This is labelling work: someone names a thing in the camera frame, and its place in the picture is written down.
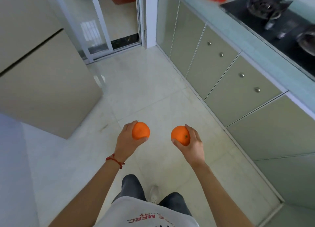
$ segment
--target white t-shirt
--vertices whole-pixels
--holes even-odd
[[[95,227],[199,227],[195,219],[166,207],[133,197],[123,196],[111,207]]]

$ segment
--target shoe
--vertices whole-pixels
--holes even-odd
[[[150,190],[149,202],[157,205],[159,198],[160,198],[160,189],[157,185],[154,185],[152,186]]]

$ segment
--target cabinet door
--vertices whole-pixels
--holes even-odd
[[[180,2],[171,60],[184,76],[187,74],[204,26],[205,23]]]
[[[47,0],[0,0],[0,72],[61,29]]]
[[[157,44],[169,57],[173,42],[179,0],[158,0]]]
[[[315,120],[286,95],[227,129],[254,161],[315,152]]]
[[[315,208],[315,154],[255,164],[287,203]]]
[[[281,93],[240,55],[205,102],[228,126]]]
[[[206,27],[187,74],[187,80],[203,100],[237,55],[237,51]]]
[[[102,91],[64,31],[0,78],[0,112],[69,138]]]

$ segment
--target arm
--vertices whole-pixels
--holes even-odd
[[[126,124],[117,138],[115,159],[125,162],[136,148],[147,138],[134,140],[131,132],[137,121]],[[95,224],[105,197],[111,187],[120,165],[108,160],[98,170],[89,183],[57,215],[49,227],[91,227]]]
[[[226,193],[210,167],[206,164],[203,143],[198,132],[188,125],[185,126],[190,134],[190,144],[183,146],[174,139],[172,139],[172,142],[183,153],[185,159],[194,170],[207,198],[216,225],[218,227],[254,227]]]

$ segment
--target gas stove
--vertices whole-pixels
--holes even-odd
[[[315,81],[315,56],[301,48],[299,37],[311,23],[289,10],[292,1],[235,0],[221,8],[282,57]]]

